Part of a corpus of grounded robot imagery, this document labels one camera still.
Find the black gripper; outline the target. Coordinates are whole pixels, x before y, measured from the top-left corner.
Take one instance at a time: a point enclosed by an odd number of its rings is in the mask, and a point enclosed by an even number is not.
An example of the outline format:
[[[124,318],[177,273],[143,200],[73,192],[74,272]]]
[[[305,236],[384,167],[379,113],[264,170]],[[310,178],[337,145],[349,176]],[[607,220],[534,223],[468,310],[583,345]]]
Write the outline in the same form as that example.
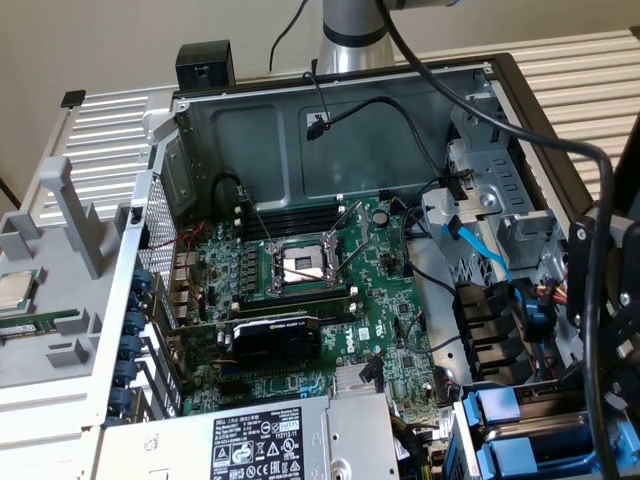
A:
[[[570,227],[567,320],[586,333],[584,304],[595,221]],[[624,405],[639,406],[639,223],[615,218],[609,235],[597,341],[602,390]]]

